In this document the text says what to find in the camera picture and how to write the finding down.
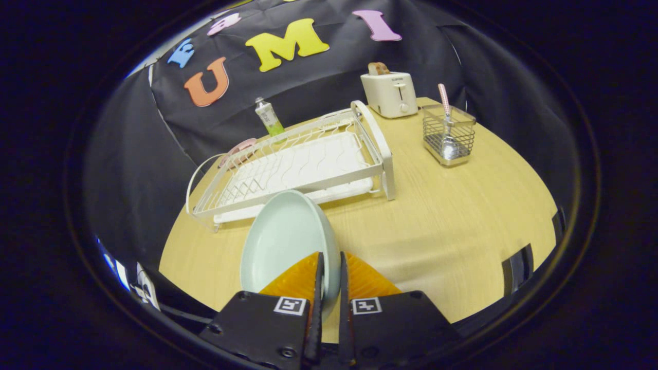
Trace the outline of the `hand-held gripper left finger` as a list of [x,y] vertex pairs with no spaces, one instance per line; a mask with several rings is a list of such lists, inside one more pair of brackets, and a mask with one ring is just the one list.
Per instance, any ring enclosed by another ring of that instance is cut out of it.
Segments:
[[311,253],[299,266],[305,272],[296,283],[310,288],[310,299],[237,292],[200,337],[255,367],[301,369],[315,363],[322,335],[324,255]]

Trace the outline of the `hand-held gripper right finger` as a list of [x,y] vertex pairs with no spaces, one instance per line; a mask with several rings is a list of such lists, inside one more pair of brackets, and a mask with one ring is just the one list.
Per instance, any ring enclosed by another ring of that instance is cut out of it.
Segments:
[[412,369],[447,355],[462,335],[420,290],[352,298],[341,252],[339,363],[347,369]]

